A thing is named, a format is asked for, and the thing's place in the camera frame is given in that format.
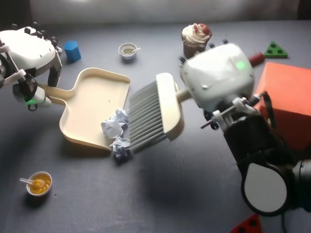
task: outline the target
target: green triangle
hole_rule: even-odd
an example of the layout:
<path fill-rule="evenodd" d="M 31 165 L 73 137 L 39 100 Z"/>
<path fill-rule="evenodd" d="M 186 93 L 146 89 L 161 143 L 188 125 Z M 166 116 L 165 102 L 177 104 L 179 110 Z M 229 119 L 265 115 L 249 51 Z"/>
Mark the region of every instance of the green triangle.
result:
<path fill-rule="evenodd" d="M 287 58 L 287 52 L 282 49 L 276 42 L 272 41 L 264 53 L 265 58 Z"/>

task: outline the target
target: orange box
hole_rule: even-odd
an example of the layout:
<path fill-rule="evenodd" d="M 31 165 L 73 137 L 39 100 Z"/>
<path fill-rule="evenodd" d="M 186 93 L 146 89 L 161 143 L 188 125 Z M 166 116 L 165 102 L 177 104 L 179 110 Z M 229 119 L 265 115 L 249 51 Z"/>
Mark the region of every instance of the orange box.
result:
<path fill-rule="evenodd" d="M 278 131 L 293 149 L 311 145 L 311 70 L 266 63 L 256 93 L 267 91 Z M 261 100 L 256 108 L 267 119 Z"/>

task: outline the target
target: white bowl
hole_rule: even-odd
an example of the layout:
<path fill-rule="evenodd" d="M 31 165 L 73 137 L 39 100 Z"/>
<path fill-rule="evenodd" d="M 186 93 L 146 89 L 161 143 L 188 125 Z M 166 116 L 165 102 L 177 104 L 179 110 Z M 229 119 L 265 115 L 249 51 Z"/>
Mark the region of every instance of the white bowl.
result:
<path fill-rule="evenodd" d="M 131 54 L 124 54 L 123 51 L 124 51 L 125 49 L 135 50 L 135 49 L 137 49 L 137 46 L 136 46 L 136 45 L 134 45 L 133 43 L 125 43 L 125 44 L 120 45 L 120 47 L 119 47 L 119 54 L 121 55 L 121 57 L 122 57 L 123 59 L 125 59 L 125 60 L 131 60 L 131 59 L 133 59 L 134 57 L 136 57 L 136 52 L 137 52 L 137 51 L 135 51 L 135 52 L 133 52 L 133 53 L 131 53 Z"/>
<path fill-rule="evenodd" d="M 26 184 L 26 189 L 27 189 L 28 193 L 31 194 L 31 195 L 33 195 L 33 196 L 36 196 L 36 197 L 40 197 L 40 196 L 43 196 L 43 195 L 47 194 L 47 193 L 51 190 L 51 187 L 52 187 L 52 176 L 51 176 L 49 173 L 45 172 L 45 171 L 36 172 L 35 174 L 32 174 L 28 179 L 29 179 L 29 180 L 33 180 L 35 176 L 41 175 L 41 174 L 47 175 L 47 176 L 50 178 L 50 180 L 51 180 L 50 187 L 48 187 L 48 189 L 45 190 L 43 193 L 40 193 L 40 194 L 34 194 L 34 193 L 32 193 L 32 192 L 30 191 L 29 184 Z"/>

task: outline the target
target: gray tabletop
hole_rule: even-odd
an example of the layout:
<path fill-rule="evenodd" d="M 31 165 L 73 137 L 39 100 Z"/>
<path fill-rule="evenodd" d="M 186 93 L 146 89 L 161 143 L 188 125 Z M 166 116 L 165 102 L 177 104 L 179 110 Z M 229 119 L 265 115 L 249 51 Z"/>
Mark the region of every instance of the gray tabletop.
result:
<path fill-rule="evenodd" d="M 63 47 L 76 40 L 82 59 L 66 62 L 59 87 L 70 89 L 78 73 L 98 67 L 126 75 L 128 96 L 168 72 L 179 87 L 181 30 L 186 25 L 47 27 Z M 311 22 L 266 21 L 210 24 L 211 42 L 224 38 L 246 53 L 264 52 L 274 40 L 288 59 L 269 60 L 311 68 Z M 118 47 L 142 49 L 132 64 L 121 62 Z M 264 64 L 255 68 L 256 84 Z M 47 74 L 37 80 L 47 82 Z M 241 191 L 241 175 L 221 131 L 205 123 L 202 110 L 183 103 L 185 128 L 173 142 L 163 141 L 116 166 L 102 150 L 67 141 L 60 129 L 63 106 L 29 112 L 12 88 L 0 91 L 0 232 L 4 233 L 227 233 L 251 216 Z M 26 195 L 20 177 L 37 171 L 52 175 L 52 192 L 40 203 Z M 263 232 L 281 232 L 280 217 L 260 217 Z M 311 215 L 286 214 L 288 232 L 311 232 Z"/>

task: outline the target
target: cupcake frosting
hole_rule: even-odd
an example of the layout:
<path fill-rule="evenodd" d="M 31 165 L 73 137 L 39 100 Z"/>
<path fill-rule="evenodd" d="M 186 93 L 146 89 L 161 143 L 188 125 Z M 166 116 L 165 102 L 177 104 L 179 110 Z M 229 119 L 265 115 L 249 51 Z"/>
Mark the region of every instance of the cupcake frosting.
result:
<path fill-rule="evenodd" d="M 181 34 L 192 44 L 203 44 L 210 38 L 209 35 L 204 34 L 202 27 L 196 23 L 185 27 Z"/>

